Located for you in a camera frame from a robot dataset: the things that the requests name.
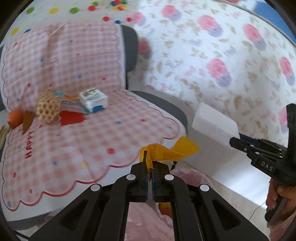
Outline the polka dot wall cloth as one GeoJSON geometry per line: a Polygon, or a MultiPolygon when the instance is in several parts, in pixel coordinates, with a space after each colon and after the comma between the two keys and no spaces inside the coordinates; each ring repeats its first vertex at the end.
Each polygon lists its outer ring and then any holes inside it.
{"type": "Polygon", "coordinates": [[[1,46],[50,24],[111,22],[130,25],[139,1],[22,1],[1,29],[1,46]]]}

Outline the orange fruit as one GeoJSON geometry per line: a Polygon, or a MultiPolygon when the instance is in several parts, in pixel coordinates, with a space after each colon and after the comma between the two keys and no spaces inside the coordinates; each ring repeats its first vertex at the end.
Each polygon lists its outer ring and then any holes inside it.
{"type": "Polygon", "coordinates": [[[14,129],[23,123],[23,112],[20,109],[12,110],[7,116],[8,125],[14,129]]]}

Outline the white foam block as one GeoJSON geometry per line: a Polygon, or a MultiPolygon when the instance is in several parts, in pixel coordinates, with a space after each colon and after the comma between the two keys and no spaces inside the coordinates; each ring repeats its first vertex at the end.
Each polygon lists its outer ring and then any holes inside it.
{"type": "Polygon", "coordinates": [[[203,102],[196,110],[192,128],[228,148],[231,138],[240,139],[237,123],[203,102]]]}

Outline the red paper package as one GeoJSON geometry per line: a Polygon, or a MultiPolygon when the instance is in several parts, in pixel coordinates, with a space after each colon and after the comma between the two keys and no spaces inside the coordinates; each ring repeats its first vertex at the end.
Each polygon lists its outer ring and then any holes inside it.
{"type": "Polygon", "coordinates": [[[85,120],[86,120],[86,117],[83,113],[63,110],[59,114],[59,121],[61,126],[82,123],[85,120]]]}

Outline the white green milk carton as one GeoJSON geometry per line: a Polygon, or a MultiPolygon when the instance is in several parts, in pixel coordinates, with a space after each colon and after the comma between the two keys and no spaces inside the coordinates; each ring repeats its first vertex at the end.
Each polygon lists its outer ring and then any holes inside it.
{"type": "Polygon", "coordinates": [[[79,93],[82,105],[91,113],[108,107],[108,96],[96,88],[89,88],[79,93]]]}

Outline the yellow plastic wrapper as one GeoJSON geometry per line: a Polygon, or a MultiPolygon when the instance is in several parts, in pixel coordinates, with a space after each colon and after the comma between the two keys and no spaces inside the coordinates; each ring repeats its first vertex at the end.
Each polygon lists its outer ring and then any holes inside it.
{"type": "Polygon", "coordinates": [[[145,162],[149,181],[152,180],[153,162],[175,162],[199,152],[199,146],[188,137],[180,137],[170,149],[155,143],[140,149],[139,161],[145,162]]]}

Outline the floral wall cloth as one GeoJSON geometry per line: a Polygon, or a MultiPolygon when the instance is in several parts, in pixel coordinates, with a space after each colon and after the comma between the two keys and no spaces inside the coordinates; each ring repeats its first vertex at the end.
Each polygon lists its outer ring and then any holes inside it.
{"type": "Polygon", "coordinates": [[[137,1],[139,56],[130,88],[161,92],[192,109],[203,102],[242,134],[286,145],[295,102],[295,43],[244,5],[137,1]]]}

